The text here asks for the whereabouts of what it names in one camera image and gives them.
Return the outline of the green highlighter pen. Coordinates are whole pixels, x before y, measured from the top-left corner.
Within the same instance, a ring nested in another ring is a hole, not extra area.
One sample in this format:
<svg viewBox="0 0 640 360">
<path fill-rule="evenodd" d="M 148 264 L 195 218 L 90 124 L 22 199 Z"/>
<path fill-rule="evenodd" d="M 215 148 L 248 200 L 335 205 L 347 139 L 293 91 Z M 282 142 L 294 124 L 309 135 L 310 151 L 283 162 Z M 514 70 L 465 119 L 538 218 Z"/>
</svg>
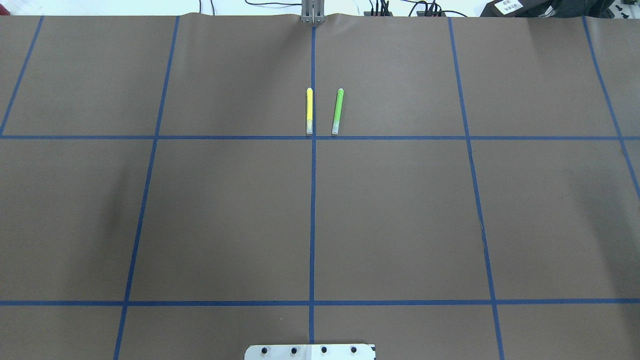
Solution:
<svg viewBox="0 0 640 360">
<path fill-rule="evenodd" d="M 339 88 L 336 91 L 336 98 L 334 100 L 333 121 L 331 128 L 331 136 L 337 136 L 339 134 L 339 128 L 342 119 L 343 103 L 345 98 L 345 89 Z"/>
</svg>

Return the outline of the yellow highlighter pen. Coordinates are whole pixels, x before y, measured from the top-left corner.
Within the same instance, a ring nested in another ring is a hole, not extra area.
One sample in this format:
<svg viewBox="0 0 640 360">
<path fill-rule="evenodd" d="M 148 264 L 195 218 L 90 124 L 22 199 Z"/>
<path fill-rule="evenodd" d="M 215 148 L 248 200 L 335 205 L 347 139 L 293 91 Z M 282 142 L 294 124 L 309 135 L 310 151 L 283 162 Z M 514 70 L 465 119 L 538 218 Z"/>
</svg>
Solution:
<svg viewBox="0 0 640 360">
<path fill-rule="evenodd" d="M 314 133 L 314 90 L 308 87 L 305 91 L 305 134 Z"/>
</svg>

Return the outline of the black usb hub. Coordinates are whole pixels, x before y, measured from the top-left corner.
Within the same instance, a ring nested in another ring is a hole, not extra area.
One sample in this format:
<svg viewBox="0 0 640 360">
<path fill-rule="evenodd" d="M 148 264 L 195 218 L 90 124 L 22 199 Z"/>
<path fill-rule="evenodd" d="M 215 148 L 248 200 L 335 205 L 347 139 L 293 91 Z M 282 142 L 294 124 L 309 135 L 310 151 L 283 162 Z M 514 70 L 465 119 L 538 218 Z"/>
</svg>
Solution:
<svg viewBox="0 0 640 360">
<path fill-rule="evenodd" d="M 380 3 L 378 3 L 377 6 L 374 5 L 373 7 L 371 7 L 370 10 L 363 12 L 363 16 L 374 18 L 392 17 L 393 15 L 394 14 L 392 11 L 386 8 L 382 8 Z"/>
</svg>

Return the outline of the aluminium frame post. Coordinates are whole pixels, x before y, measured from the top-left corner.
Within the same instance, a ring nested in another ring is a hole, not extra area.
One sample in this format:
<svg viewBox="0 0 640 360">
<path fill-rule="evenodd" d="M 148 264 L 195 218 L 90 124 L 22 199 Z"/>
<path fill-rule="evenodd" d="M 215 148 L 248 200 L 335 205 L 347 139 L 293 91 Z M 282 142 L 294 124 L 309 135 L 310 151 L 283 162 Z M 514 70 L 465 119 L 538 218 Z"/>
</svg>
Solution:
<svg viewBox="0 0 640 360">
<path fill-rule="evenodd" d="M 326 20 L 324 0 L 301 0 L 301 22 L 320 25 Z"/>
</svg>

